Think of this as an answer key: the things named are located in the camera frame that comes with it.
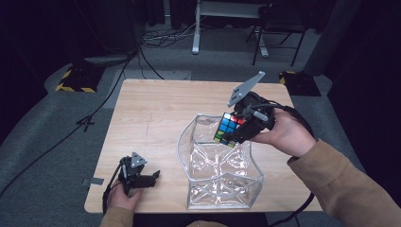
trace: wooden table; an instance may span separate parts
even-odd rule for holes
[[[119,160],[133,151],[148,160],[142,171],[161,170],[155,187],[148,188],[137,205],[137,213],[211,212],[187,210],[188,180],[176,154],[180,134],[196,114],[221,115],[231,112],[227,101],[236,82],[126,79],[101,151],[95,178],[85,202],[90,213],[102,212],[102,194]],[[264,98],[292,106],[282,84],[258,83],[253,88]],[[269,145],[253,143],[253,157],[263,173],[263,189],[250,210],[212,212],[294,211],[309,195],[308,189],[287,166],[289,156]],[[307,211],[321,211],[314,200]]]

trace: black cable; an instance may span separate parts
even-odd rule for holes
[[[109,199],[109,194],[110,194],[110,192],[112,191],[112,189],[113,189],[115,186],[117,186],[118,184],[120,184],[120,183],[117,183],[116,185],[114,185],[114,186],[112,187],[112,184],[113,184],[115,175],[117,175],[118,169],[119,169],[121,166],[122,166],[122,163],[120,162],[120,163],[118,164],[118,167],[115,169],[114,174],[113,174],[112,178],[110,179],[109,184],[107,184],[106,190],[103,192],[103,197],[102,197],[103,216],[106,214],[106,211],[107,211],[107,200]]]
[[[313,201],[314,197],[315,197],[315,195],[311,192],[309,194],[309,197],[307,198],[307,200],[304,202],[304,204],[302,204],[302,206],[300,208],[298,208],[296,211],[292,212],[287,218],[284,218],[284,219],[281,219],[281,220],[277,220],[272,225],[268,225],[268,226],[269,227],[273,227],[273,226],[276,226],[278,224],[282,224],[282,223],[288,222],[293,218],[296,218],[298,214],[300,214],[301,212],[303,212],[305,210],[305,208],[307,208],[307,206]]]
[[[143,77],[144,79],[147,79],[147,78],[145,77],[145,75],[144,75],[144,68],[143,68],[142,65],[141,65],[141,57],[139,57],[139,55],[138,55],[138,65],[139,65],[139,67],[141,68],[142,77]]]
[[[300,223],[300,221],[298,220],[298,216],[295,216],[295,222],[297,222],[297,226],[298,226],[298,227],[301,227],[301,223]]]
[[[153,72],[160,78],[160,79],[164,79],[162,76],[160,76],[160,74],[158,72],[156,72],[156,70],[153,68],[153,66],[151,66],[151,64],[148,62],[147,58],[144,55],[144,52],[142,51],[141,46],[139,46],[139,50],[141,51],[142,57],[144,57],[144,60],[147,62],[148,66],[153,70]]]
[[[295,119],[297,119],[297,121],[299,123],[301,123],[301,125],[303,125],[307,129],[307,131],[309,131],[309,133],[312,136],[314,136],[312,127],[304,119],[304,117],[297,110],[295,110],[295,108],[292,108],[292,107],[289,107],[289,106],[283,106],[283,105],[281,105],[280,103],[278,103],[276,101],[268,100],[268,102],[271,102],[271,103],[274,103],[274,104],[268,104],[268,103],[258,104],[258,105],[252,106],[251,109],[255,109],[255,108],[258,108],[258,107],[272,107],[272,108],[282,109],[282,110],[288,112],[289,114],[291,114],[291,116],[295,117]],[[242,113],[235,113],[235,116],[242,117],[243,114]]]
[[[177,41],[183,40],[188,36],[194,35],[195,33],[184,35],[186,32],[189,32],[193,29],[195,29],[195,24],[192,26],[189,26],[185,29],[175,30],[175,32],[170,33],[170,34],[167,34],[170,31],[170,29],[167,29],[164,34],[159,34],[158,31],[150,31],[143,36],[142,43],[143,43],[143,46],[146,46],[149,48],[168,47],[170,45],[173,45]],[[159,40],[159,43],[158,44],[150,44],[148,41],[151,41],[151,40]]]
[[[94,116],[103,106],[104,104],[107,102],[107,100],[109,100],[109,98],[112,96],[113,91],[115,90],[118,81],[121,79],[121,76],[124,73],[125,68],[127,67],[127,65],[130,63],[130,61],[132,60],[133,55],[130,55],[129,59],[127,60],[127,62],[124,64],[123,69],[121,70],[121,73],[117,79],[117,82],[115,83],[114,87],[112,88],[112,90],[110,91],[109,95],[106,97],[106,99],[100,104],[100,106],[89,116],[85,117],[84,120],[82,120],[81,124],[79,124],[76,128],[74,128],[70,133],[68,133],[64,138],[62,138],[58,143],[56,143],[56,145],[54,145],[53,147],[51,147],[50,149],[48,149],[47,151],[45,151],[44,153],[42,153],[41,155],[39,155],[34,161],[32,161],[29,165],[27,165],[23,170],[21,170],[15,177],[12,178],[12,180],[3,188],[3,190],[0,192],[0,199],[3,197],[4,193],[7,191],[7,189],[9,189],[9,187],[23,174],[25,173],[30,167],[32,167],[35,163],[37,163],[40,159],[42,159],[46,154],[48,154],[50,151],[52,151],[54,148],[56,148],[58,145],[60,145],[62,142],[64,142],[66,139],[68,139],[72,134],[74,134],[74,132],[76,132],[81,126],[85,125],[89,119],[92,118],[92,116]]]

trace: rubik's cube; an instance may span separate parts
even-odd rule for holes
[[[227,141],[222,138],[222,135],[226,132],[233,132],[240,125],[242,125],[244,121],[244,119],[236,118],[229,113],[224,113],[223,117],[221,118],[220,124],[218,125],[218,130],[216,131],[214,140],[223,145],[227,145],[230,148],[233,148],[236,144],[236,141]]]

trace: tan sleeve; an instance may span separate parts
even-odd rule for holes
[[[132,227],[133,212],[121,207],[110,207],[101,221],[100,227]]]
[[[344,226],[401,226],[401,209],[389,194],[324,141],[300,159],[289,159],[288,165],[323,211]]]

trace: gray carpet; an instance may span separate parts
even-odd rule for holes
[[[258,55],[252,66],[255,39],[245,40],[247,29],[211,29],[202,32],[200,54],[192,55],[192,36],[169,47],[143,47],[144,55],[162,76],[183,72],[192,80],[245,81],[262,70],[267,75],[261,82],[278,82],[278,73],[303,69],[319,36],[308,32],[294,67],[290,67],[293,50],[272,49],[264,59]],[[294,44],[296,36],[288,40]],[[265,37],[266,43],[275,42]],[[146,78],[151,68],[135,57],[126,68],[126,77],[141,78],[141,67]],[[103,74],[95,94],[56,92],[63,73],[69,65],[50,75],[44,85],[48,95],[32,108],[0,148],[0,188],[39,155],[56,145],[77,128],[76,122],[91,114],[111,91],[122,65],[109,67]],[[182,74],[176,79],[185,79]],[[331,82],[325,76],[316,77],[321,97],[292,96],[295,107],[311,124],[316,137],[322,138],[343,152],[360,169],[345,133],[326,96]],[[113,114],[118,91],[107,105],[95,114],[94,125],[87,132],[79,128],[59,146],[50,151],[27,170],[0,199],[1,226],[98,226],[101,215],[88,214],[83,208],[87,188],[83,179],[94,174],[97,159]],[[268,213],[270,223],[288,213]],[[340,226],[339,222],[323,212],[303,212],[299,216],[302,226]],[[296,226],[295,221],[281,226]]]

